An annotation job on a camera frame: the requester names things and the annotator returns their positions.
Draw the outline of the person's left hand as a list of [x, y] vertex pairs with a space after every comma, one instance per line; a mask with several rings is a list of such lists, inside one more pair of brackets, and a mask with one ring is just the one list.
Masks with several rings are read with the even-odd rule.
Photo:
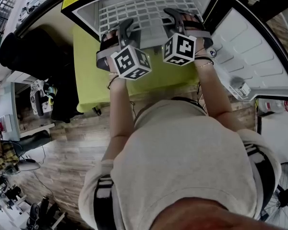
[[104, 34], [102, 36], [102, 40], [100, 43], [100, 52], [108, 49], [110, 49], [111, 52], [119, 52], [120, 51], [119, 34], [120, 34], [119, 29], [114, 29]]

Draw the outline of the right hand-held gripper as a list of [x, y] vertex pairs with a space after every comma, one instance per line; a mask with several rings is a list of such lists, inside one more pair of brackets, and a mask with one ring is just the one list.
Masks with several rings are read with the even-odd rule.
[[173, 8], [165, 8], [165, 14], [174, 19], [174, 25], [165, 25], [164, 29], [168, 36], [167, 42], [162, 46], [162, 56], [165, 63], [184, 66], [195, 60], [197, 39], [203, 39], [204, 50], [207, 50], [213, 45], [211, 34], [205, 30], [205, 26], [201, 19], [191, 13], [186, 13], [195, 16], [201, 22], [204, 29], [185, 30], [180, 11]]

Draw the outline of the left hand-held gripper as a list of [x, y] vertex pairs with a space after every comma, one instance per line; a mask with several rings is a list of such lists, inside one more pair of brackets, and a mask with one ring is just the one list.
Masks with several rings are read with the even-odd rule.
[[128, 18], [118, 25], [120, 51], [110, 49], [96, 53], [96, 66], [108, 72], [118, 74], [122, 79], [138, 80], [152, 71], [150, 57], [137, 46], [138, 35], [130, 27], [134, 19]]

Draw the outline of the person's right hand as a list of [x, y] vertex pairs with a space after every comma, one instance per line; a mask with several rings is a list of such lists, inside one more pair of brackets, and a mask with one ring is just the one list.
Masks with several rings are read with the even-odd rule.
[[199, 30], [202, 31], [204, 29], [203, 25], [201, 24], [198, 19], [186, 13], [180, 14], [181, 20], [183, 22], [183, 26], [185, 30]]

